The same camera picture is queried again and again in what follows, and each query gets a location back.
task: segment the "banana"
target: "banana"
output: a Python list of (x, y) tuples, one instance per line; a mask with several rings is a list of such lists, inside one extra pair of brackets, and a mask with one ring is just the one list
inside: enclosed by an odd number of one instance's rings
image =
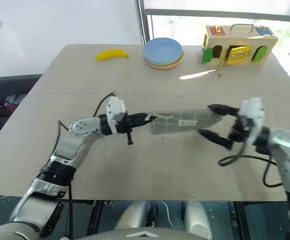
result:
[(126, 58), (128, 58), (128, 54), (123, 49), (112, 48), (112, 49), (108, 49), (106, 51), (100, 52), (95, 57), (95, 59), (101, 61), (101, 60), (106, 60), (106, 59), (113, 58), (113, 57), (126, 57)]

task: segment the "white table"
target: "white table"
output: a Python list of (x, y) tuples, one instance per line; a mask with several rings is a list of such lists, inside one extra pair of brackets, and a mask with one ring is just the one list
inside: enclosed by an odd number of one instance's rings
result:
[[(108, 48), (123, 48), (130, 58), (98, 62)], [(129, 113), (239, 107), (260, 96), (266, 126), (290, 128), (290, 79), (273, 55), (264, 66), (228, 66), (215, 73), (180, 80), (212, 69), (199, 63), (200, 47), (185, 46), (184, 58), (171, 70), (147, 66), (140, 45), (68, 45), (33, 87), (0, 131), (0, 195), (21, 196), (46, 163), (57, 133), (57, 120), (69, 125), (93, 114), (107, 93), (125, 101)], [(233, 123), (226, 117), (211, 128), (226, 137)], [(265, 163), (242, 159), (228, 167), (217, 160), (229, 154), (197, 132), (152, 135), (150, 126), (127, 136), (97, 141), (75, 174), (73, 197), (84, 200), (285, 200), (282, 187), (262, 185)], [(233, 153), (240, 146), (237, 144)], [(247, 153), (254, 154), (251, 146)], [(272, 167), (268, 179), (280, 181)]]

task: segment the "blue plate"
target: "blue plate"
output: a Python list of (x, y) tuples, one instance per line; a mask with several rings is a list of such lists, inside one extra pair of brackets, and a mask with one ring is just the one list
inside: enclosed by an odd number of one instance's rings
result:
[(166, 37), (155, 38), (147, 42), (143, 54), (147, 60), (157, 64), (167, 64), (177, 61), (183, 53), (181, 45)]

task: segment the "yellow door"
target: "yellow door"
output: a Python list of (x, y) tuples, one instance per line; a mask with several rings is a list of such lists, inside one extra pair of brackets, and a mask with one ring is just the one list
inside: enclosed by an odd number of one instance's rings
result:
[(237, 64), (247, 60), (252, 46), (240, 46), (230, 50), (227, 64)]

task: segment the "white wall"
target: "white wall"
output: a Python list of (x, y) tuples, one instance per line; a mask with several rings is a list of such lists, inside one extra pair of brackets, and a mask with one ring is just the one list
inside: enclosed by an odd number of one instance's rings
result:
[(41, 74), (66, 44), (141, 44), (134, 0), (0, 0), (0, 77)]

